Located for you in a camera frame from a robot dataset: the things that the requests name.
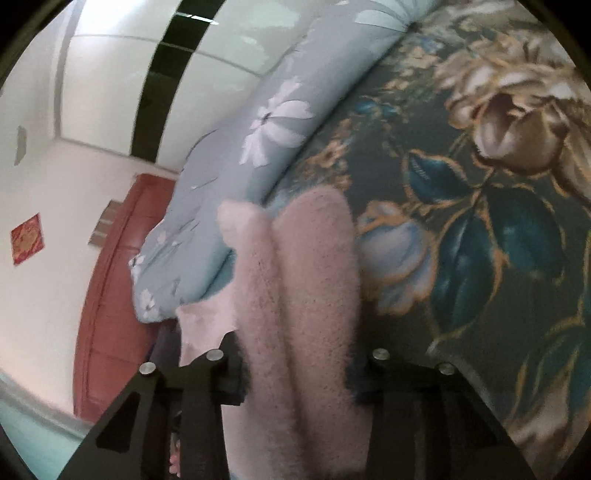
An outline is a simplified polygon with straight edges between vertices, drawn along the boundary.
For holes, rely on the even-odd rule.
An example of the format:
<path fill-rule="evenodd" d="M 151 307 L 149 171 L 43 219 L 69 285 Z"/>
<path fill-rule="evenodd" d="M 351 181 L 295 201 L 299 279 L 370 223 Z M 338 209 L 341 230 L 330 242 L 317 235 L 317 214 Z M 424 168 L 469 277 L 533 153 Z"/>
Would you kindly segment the red wall decoration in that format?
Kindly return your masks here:
<path fill-rule="evenodd" d="M 40 252 L 45 246 L 40 214 L 35 214 L 15 227 L 11 231 L 10 241 L 14 266 L 22 264 Z"/>

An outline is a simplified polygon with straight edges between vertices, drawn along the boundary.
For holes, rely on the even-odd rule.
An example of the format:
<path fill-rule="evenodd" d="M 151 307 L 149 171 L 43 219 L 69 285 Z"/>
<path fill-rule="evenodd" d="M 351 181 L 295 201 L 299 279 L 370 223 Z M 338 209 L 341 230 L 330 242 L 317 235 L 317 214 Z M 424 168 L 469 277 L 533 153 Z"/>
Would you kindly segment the red wooden headboard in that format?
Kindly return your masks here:
<path fill-rule="evenodd" d="M 140 323 L 132 305 L 129 260 L 163 218 L 174 181 L 137 177 L 113 217 L 80 317 L 73 366 L 73 412 L 96 422 L 154 345 L 158 327 Z"/>

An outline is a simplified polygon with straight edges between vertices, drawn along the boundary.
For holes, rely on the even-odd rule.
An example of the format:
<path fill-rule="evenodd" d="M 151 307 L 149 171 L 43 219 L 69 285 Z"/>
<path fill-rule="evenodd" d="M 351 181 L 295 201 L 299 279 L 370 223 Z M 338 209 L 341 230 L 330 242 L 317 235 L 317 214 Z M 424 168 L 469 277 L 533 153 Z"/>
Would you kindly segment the pink fuzzy cartoon sweater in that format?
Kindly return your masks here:
<path fill-rule="evenodd" d="M 360 475 L 372 415 L 346 388 L 361 294 L 344 195 L 317 187 L 276 216 L 226 200 L 217 223 L 235 252 L 232 279 L 176 315 L 182 364 L 226 333 L 238 338 L 245 402 L 222 411 L 231 473 L 240 479 Z"/>

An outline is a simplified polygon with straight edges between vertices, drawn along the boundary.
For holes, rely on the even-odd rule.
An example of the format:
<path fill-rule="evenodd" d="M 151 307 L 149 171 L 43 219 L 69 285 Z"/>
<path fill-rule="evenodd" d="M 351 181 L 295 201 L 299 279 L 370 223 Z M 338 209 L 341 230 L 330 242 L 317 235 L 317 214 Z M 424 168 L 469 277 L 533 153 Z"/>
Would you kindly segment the blue floral bed blanket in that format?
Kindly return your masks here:
<path fill-rule="evenodd" d="M 556 37 L 519 4 L 431 12 L 369 1 L 362 28 L 391 49 L 263 190 L 290 227 L 342 191 L 356 221 L 363 314 L 356 327 L 304 318 L 301 452 L 273 478 L 361 477 L 365 355 L 383 347 L 456 365 L 539 479 L 590 475 L 590 90 Z M 312 351 L 346 330 L 321 370 Z M 339 381 L 329 426 L 312 408 Z"/>

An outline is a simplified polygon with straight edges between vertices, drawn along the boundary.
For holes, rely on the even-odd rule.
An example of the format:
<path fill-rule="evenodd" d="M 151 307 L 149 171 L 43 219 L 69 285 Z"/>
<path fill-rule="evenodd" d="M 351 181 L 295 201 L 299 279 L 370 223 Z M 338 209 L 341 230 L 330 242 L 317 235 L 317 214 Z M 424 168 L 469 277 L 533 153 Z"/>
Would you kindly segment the grey daisy quilt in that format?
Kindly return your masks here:
<path fill-rule="evenodd" d="M 197 141 L 163 218 L 129 263 L 139 322 L 170 319 L 178 306 L 204 296 L 228 255 L 216 224 L 221 202 L 262 203 L 349 90 L 437 5 L 336 2 L 238 112 Z"/>

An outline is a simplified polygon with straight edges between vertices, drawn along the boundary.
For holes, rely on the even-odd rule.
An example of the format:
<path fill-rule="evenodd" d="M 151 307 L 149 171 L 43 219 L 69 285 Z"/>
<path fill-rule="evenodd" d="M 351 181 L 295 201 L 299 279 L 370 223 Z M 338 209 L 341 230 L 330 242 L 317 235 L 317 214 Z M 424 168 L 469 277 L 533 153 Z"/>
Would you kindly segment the white wardrobe with black stripe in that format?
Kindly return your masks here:
<path fill-rule="evenodd" d="M 325 3 L 76 1 L 57 87 L 60 137 L 179 170 Z"/>

